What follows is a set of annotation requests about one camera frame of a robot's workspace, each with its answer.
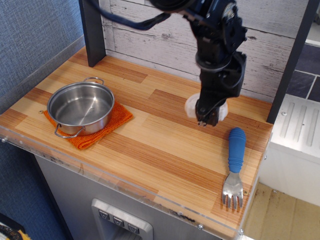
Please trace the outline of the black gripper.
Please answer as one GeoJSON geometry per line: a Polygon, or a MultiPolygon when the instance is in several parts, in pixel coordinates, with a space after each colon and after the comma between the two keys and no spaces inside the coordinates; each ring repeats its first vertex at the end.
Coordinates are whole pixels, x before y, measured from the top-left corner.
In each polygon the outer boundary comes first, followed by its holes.
{"type": "Polygon", "coordinates": [[[196,103],[196,118],[199,127],[211,125],[215,127],[219,122],[220,106],[228,98],[237,98],[240,95],[247,55],[235,52],[230,62],[219,71],[200,68],[201,90],[196,103]]]}

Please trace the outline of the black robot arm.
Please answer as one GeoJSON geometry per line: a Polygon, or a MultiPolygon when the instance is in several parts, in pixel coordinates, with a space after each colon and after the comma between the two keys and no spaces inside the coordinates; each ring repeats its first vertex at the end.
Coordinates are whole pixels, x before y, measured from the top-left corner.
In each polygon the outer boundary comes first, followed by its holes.
{"type": "Polygon", "coordinates": [[[199,125],[216,126],[220,107],[240,95],[247,56],[238,51],[247,29],[234,0],[153,0],[165,13],[179,13],[189,21],[197,42],[195,61],[201,91],[195,104],[199,125]]]}

